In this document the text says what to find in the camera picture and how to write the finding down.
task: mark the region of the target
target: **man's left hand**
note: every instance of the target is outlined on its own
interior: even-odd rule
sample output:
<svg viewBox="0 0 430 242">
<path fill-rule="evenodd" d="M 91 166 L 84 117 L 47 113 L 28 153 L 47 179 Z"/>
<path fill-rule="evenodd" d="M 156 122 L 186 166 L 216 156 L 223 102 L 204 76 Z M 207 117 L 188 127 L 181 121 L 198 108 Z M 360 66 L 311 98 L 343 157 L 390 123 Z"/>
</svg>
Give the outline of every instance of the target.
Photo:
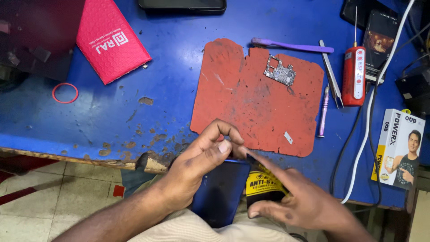
<svg viewBox="0 0 430 242">
<path fill-rule="evenodd" d="M 230 141 L 218 141 L 220 135 Z M 238 129 L 225 121 L 215 119 L 201 135 L 173 162 L 169 172 L 154 186 L 161 190 L 165 206 L 171 211 L 191 204 L 204 174 L 220 165 L 231 151 L 243 144 Z"/>
<path fill-rule="evenodd" d="M 409 173 L 409 171 L 407 171 L 407 170 L 405 170 L 405 169 L 403 169 L 403 168 L 399 168 L 401 171 L 403 171 L 403 175 L 402 175 L 402 177 L 403 177 L 403 179 L 405 180 L 405 181 L 408 181 L 408 182 L 410 182 L 410 183 L 414 183 L 414 177 Z"/>
</svg>

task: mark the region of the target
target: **red rubber band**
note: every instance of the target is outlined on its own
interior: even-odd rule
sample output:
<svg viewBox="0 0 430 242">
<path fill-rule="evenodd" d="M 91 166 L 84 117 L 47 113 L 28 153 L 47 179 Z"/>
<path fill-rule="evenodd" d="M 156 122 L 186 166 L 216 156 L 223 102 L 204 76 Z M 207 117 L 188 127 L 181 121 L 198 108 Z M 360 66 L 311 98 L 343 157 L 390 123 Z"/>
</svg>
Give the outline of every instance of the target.
<svg viewBox="0 0 430 242">
<path fill-rule="evenodd" d="M 57 90 L 57 88 L 58 88 L 59 86 L 62 86 L 62 85 L 69 85 L 69 86 L 72 86 L 72 87 L 76 90 L 76 96 L 75 96 L 75 98 L 73 98 L 71 101 L 68 101 L 68 102 L 62 102 L 62 101 L 58 100 L 58 99 L 55 97 L 55 90 Z M 78 95 L 79 95 L 78 89 L 77 89 L 74 85 L 72 85 L 72 84 L 70 84 L 70 83 L 60 83 L 60 84 L 56 85 L 56 86 L 54 87 L 54 89 L 52 90 L 52 97 L 54 98 L 54 100 L 55 100 L 55 101 L 57 101 L 57 102 L 59 102 L 59 103 L 71 103 L 71 102 L 74 102 L 74 101 L 78 98 Z"/>
</svg>

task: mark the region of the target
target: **red soldering iron handle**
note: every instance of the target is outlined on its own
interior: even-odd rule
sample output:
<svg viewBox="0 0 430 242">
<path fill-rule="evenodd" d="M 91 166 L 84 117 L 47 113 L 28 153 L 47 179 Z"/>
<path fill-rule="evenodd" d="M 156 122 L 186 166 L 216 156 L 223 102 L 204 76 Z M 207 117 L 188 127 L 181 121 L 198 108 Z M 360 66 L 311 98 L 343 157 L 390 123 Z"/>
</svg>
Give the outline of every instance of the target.
<svg viewBox="0 0 430 242">
<path fill-rule="evenodd" d="M 352 47 L 345 52 L 342 102 L 344 106 L 361 106 L 364 103 L 366 49 Z"/>
</svg>

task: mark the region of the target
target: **white cable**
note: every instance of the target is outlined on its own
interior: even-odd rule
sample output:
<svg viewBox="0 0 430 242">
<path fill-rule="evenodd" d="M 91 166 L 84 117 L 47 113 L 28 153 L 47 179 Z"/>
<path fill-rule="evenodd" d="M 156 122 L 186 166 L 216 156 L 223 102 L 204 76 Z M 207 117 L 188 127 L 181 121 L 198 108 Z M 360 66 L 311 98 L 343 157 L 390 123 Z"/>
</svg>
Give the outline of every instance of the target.
<svg viewBox="0 0 430 242">
<path fill-rule="evenodd" d="M 409 14 L 409 11 L 411 10 L 412 5 L 414 4 L 415 0 L 410 0 L 408 7 L 405 10 L 405 13 L 403 14 L 402 20 L 400 21 L 400 25 L 399 25 L 399 29 L 397 30 L 397 35 L 396 38 L 394 40 L 393 43 L 393 48 L 391 49 L 391 53 L 390 56 L 387 59 L 387 62 L 385 63 L 384 67 L 382 68 L 381 71 L 379 71 L 378 77 L 376 79 L 376 85 L 379 84 L 379 82 L 381 81 L 382 75 L 385 73 L 385 71 L 387 70 L 388 65 L 391 62 L 391 59 L 393 58 L 394 52 L 396 51 L 396 47 L 397 47 L 397 42 L 399 42 L 399 38 L 400 38 L 400 34 L 402 33 L 402 29 L 403 29 L 403 25 L 405 24 L 405 20 L 406 17 Z M 355 162 L 354 162 L 354 168 L 353 168 L 353 172 L 352 172 L 352 177 L 351 177 L 351 184 L 350 187 L 348 189 L 348 193 L 347 196 L 345 197 L 345 199 L 341 202 L 342 204 L 346 203 L 346 201 L 348 201 L 349 197 L 351 196 L 352 193 L 352 188 L 354 187 L 354 181 L 355 181 L 355 174 L 357 172 L 357 165 L 358 165 L 358 160 L 360 160 L 360 156 L 361 153 L 363 152 L 364 149 L 364 145 L 366 144 L 367 141 L 367 137 L 369 135 L 369 123 L 370 123 L 370 109 L 371 109 L 371 103 L 373 100 L 373 95 L 374 95 L 375 89 L 372 90 L 372 93 L 370 94 L 370 99 L 369 102 L 367 104 L 367 113 L 366 113 L 366 131 L 365 131 L 365 135 L 364 135 L 364 139 L 363 142 L 361 143 L 360 146 L 360 150 L 358 151 L 358 154 L 355 158 Z"/>
</svg>

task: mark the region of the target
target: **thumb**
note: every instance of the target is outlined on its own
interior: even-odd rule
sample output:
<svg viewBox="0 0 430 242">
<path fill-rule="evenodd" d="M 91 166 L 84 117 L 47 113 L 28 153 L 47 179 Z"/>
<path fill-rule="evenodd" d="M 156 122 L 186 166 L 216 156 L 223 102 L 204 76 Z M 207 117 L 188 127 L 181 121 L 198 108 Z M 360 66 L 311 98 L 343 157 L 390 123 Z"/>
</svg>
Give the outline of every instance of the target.
<svg viewBox="0 0 430 242">
<path fill-rule="evenodd" d="M 221 165 L 222 162 L 231 153 L 231 142 L 223 140 L 214 146 L 205 149 L 201 154 L 192 159 L 192 169 L 194 174 L 203 176 L 212 171 L 215 167 Z"/>
<path fill-rule="evenodd" d="M 273 201 L 258 201 L 253 203 L 248 208 L 248 217 L 255 218 L 256 216 L 273 218 L 279 222 L 288 224 L 294 224 L 298 219 L 291 208 Z"/>
</svg>

